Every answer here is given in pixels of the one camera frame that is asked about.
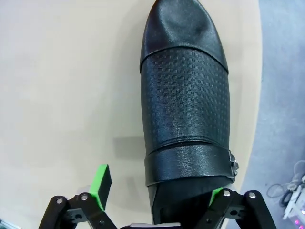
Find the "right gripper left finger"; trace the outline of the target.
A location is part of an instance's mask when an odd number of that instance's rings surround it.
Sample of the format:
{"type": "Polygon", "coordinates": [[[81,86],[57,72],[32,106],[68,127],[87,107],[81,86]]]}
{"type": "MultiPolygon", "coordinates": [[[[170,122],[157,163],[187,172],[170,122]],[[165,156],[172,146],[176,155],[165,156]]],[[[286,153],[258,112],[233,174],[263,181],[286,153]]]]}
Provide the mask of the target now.
{"type": "Polygon", "coordinates": [[[108,165],[101,165],[89,191],[71,199],[53,196],[40,222],[41,229],[74,229],[87,222],[92,229],[115,229],[115,224],[105,213],[112,179],[108,165]]]}

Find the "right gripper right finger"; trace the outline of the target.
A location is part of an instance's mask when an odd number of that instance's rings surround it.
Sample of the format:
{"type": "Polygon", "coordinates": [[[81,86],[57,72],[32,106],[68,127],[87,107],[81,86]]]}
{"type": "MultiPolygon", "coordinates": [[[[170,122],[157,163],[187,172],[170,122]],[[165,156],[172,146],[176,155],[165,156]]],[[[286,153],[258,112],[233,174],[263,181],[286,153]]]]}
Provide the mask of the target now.
{"type": "Polygon", "coordinates": [[[241,229],[276,228],[264,198],[257,190],[243,195],[228,188],[214,191],[201,218],[201,228],[220,229],[226,219],[234,219],[241,229]]]}

